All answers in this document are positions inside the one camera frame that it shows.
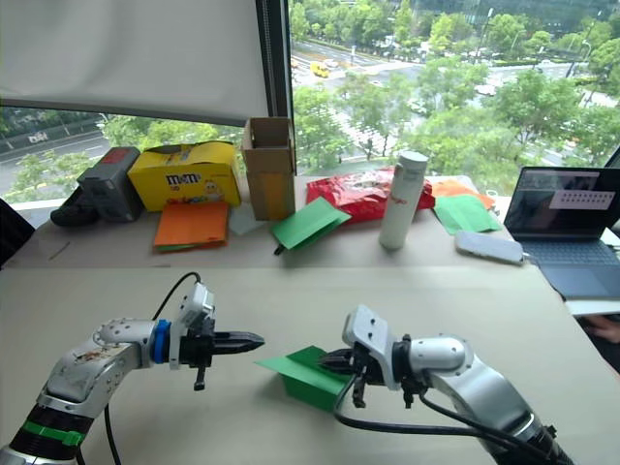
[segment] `laptop keyboard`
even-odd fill
[[[523,249],[541,264],[620,264],[600,241],[521,242]]]

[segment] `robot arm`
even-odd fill
[[[356,407],[365,406],[366,384],[402,388],[406,408],[411,407],[414,394],[428,405],[423,395],[435,388],[451,399],[467,424],[541,452],[538,457],[524,457],[522,451],[480,440],[497,463],[572,463],[555,443],[554,429],[542,425],[514,386],[484,364],[467,341],[446,335],[413,340],[405,335],[397,341],[388,323],[363,305],[347,318],[343,341],[352,349],[328,354],[322,365],[336,373],[356,375]]]
[[[198,368],[194,390],[202,390],[213,356],[252,351],[264,343],[253,333],[214,327],[213,293],[202,283],[185,295],[172,323],[121,318],[101,325],[58,360],[26,422],[0,450],[0,465],[74,463],[93,420],[132,370],[187,364]]]

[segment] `red snack bag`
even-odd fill
[[[307,185],[306,203],[323,197],[339,210],[349,213],[348,223],[379,220],[384,217],[394,168],[333,176]],[[424,180],[418,210],[435,206],[430,182]]]

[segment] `laptop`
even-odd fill
[[[523,168],[504,224],[564,298],[620,299],[620,261],[600,241],[620,216],[620,170]]]

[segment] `green band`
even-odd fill
[[[29,433],[38,434],[44,438],[61,441],[64,446],[78,446],[86,437],[85,434],[78,433],[77,431],[61,431],[59,429],[41,426],[28,420],[21,426],[21,429]]]

